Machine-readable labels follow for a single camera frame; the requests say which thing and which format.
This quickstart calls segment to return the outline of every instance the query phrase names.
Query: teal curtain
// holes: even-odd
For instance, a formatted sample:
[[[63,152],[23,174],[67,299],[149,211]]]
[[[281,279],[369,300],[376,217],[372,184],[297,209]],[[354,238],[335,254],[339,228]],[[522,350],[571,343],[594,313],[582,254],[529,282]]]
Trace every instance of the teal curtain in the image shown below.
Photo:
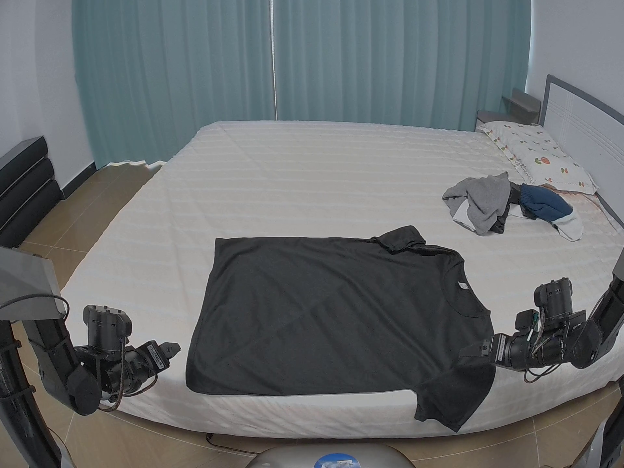
[[[275,119],[269,0],[73,0],[72,15],[98,167],[168,160],[214,121]]]
[[[530,0],[274,0],[278,119],[472,130],[524,91]]]

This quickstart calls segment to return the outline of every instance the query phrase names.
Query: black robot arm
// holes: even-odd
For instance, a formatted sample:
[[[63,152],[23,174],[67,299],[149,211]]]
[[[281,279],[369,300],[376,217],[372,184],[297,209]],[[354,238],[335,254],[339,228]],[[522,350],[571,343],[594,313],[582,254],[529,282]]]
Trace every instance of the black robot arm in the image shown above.
[[[66,311],[58,292],[51,261],[0,247],[0,420],[31,468],[64,467],[66,457],[34,400],[10,321],[23,322],[47,393],[83,416],[101,409],[101,401],[118,406],[121,397],[136,394],[180,351],[153,340],[127,346],[129,317],[95,305],[83,312],[88,345],[74,347],[65,325],[69,305]]]
[[[613,269],[613,281],[589,319],[584,310],[572,311],[572,284],[568,278],[539,286],[534,301],[539,312],[520,312],[512,336],[497,333],[464,348],[460,356],[480,356],[497,366],[528,371],[537,377],[567,362],[576,368],[595,363],[611,350],[624,323],[624,251]],[[530,372],[531,368],[546,366],[550,368],[542,375]]]

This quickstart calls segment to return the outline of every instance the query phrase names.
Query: wooden nightstand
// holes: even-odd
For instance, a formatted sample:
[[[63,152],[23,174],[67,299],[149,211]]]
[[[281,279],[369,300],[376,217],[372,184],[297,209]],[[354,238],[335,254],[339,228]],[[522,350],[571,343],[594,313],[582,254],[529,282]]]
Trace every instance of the wooden nightstand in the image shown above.
[[[542,102],[531,97],[518,89],[513,89],[511,98],[503,96],[507,113],[498,113],[495,111],[477,111],[477,120],[475,128],[481,123],[490,121],[511,121],[515,123],[537,123],[540,117],[540,108]]]

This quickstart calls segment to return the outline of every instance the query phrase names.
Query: tile floor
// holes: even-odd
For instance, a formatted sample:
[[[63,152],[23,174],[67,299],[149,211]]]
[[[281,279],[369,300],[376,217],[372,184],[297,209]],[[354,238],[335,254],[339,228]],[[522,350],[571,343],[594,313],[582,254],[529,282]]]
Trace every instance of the tile floor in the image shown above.
[[[50,258],[63,287],[117,212],[157,169],[122,165],[91,176],[66,201],[60,202],[28,236],[21,248]],[[22,342],[21,324],[14,325]],[[213,448],[205,433],[191,432],[129,416],[97,412],[82,417],[49,397],[36,373],[29,345],[20,350],[27,377],[45,420],[67,444],[78,468],[243,468],[251,456],[226,448],[254,452],[293,444],[287,439],[250,439],[215,435]],[[538,468],[569,465],[600,421],[620,399],[616,384],[567,402],[554,410],[496,430],[431,439],[385,439],[419,468]],[[0,465],[22,468],[26,463],[0,427]]]

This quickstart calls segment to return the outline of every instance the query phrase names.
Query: white wall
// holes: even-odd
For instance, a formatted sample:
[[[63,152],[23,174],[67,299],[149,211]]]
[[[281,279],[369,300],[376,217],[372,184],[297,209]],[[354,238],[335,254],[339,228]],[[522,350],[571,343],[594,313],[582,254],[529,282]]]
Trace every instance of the white wall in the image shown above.
[[[624,0],[532,0],[527,93],[554,74],[624,113]]]
[[[72,0],[0,0],[0,155],[43,135],[64,187],[93,162],[74,78]]]

